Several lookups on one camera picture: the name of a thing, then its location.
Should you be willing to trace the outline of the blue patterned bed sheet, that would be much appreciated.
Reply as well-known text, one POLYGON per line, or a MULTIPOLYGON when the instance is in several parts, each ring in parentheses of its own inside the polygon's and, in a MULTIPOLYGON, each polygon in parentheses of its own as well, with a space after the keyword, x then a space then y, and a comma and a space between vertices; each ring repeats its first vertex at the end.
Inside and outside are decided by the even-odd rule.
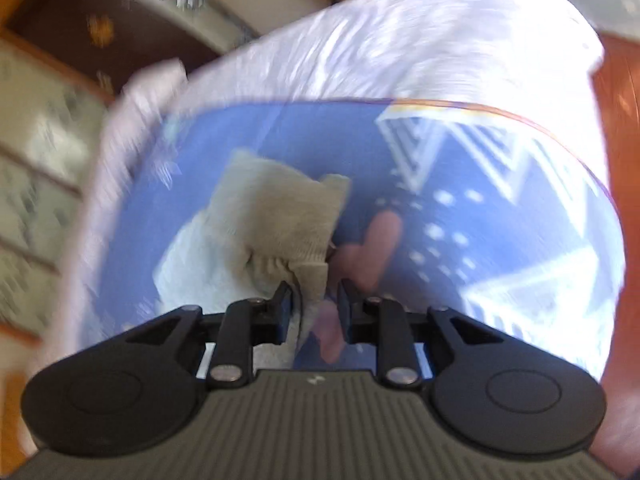
POLYGON ((365 102, 244 104, 172 116, 134 177, 80 340, 85 346, 184 301, 168 255, 194 236, 231 154, 246 148, 352 192, 334 243, 393 211, 402 235, 381 289, 446 304, 601 377, 625 256, 606 186, 515 119, 365 102))

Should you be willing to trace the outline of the grey sweat pants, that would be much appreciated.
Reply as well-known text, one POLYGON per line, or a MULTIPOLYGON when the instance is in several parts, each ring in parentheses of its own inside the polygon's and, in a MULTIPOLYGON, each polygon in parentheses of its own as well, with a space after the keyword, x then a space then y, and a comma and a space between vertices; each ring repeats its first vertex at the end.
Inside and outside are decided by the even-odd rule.
POLYGON ((326 296, 326 256, 350 191, 349 178, 318 180, 274 160, 235 152, 208 206, 185 224, 156 267, 160 312, 196 304, 222 313, 232 302, 294 292, 283 344, 262 344, 258 368, 288 368, 326 296))

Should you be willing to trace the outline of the white lilac quilt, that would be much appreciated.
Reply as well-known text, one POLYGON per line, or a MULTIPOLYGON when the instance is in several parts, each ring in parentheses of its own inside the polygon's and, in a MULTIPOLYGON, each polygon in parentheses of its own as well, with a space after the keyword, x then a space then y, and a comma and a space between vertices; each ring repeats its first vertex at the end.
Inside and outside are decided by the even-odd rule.
MULTIPOLYGON (((591 83, 602 58, 596 32, 567 0, 347 0, 194 73, 176 60, 142 70, 105 119, 37 366, 90 347, 80 335, 108 248, 134 177, 167 118, 297 102, 390 103, 499 115, 550 136, 608 189, 591 83)), ((337 284, 348 278, 366 294, 398 301, 382 292, 381 282, 399 246, 402 222, 396 212, 380 212, 361 240, 343 245, 334 243, 335 230, 326 256, 326 296, 293 364, 368 367, 371 349, 344 346, 337 284)), ((431 302, 402 305, 413 312, 448 307, 463 313, 431 302)))

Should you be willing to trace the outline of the wooden bed frame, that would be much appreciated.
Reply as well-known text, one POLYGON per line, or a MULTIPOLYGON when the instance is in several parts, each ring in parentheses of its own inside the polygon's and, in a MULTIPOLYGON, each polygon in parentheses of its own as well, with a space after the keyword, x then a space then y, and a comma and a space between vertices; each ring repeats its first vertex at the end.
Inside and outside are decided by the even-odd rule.
POLYGON ((639 471, 639 45, 604 32, 600 39, 605 57, 593 82, 627 269, 603 376, 608 411, 592 450, 628 477, 639 471))

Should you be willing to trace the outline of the wardrobe with glass doors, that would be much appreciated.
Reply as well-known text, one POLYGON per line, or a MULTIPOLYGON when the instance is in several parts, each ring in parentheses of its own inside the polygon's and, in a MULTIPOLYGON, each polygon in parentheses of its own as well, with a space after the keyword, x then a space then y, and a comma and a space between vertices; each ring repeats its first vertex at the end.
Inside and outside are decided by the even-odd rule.
POLYGON ((100 140, 103 102, 1 45, 1 322, 39 336, 100 140))

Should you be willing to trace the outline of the dark wooden cabinet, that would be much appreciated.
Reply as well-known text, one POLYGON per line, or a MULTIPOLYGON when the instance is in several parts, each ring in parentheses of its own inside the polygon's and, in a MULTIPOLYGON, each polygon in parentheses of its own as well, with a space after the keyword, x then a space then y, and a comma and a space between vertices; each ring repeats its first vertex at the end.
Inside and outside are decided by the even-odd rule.
POLYGON ((1 0, 1 37, 110 102, 146 66, 193 72, 255 34, 213 0, 1 0))

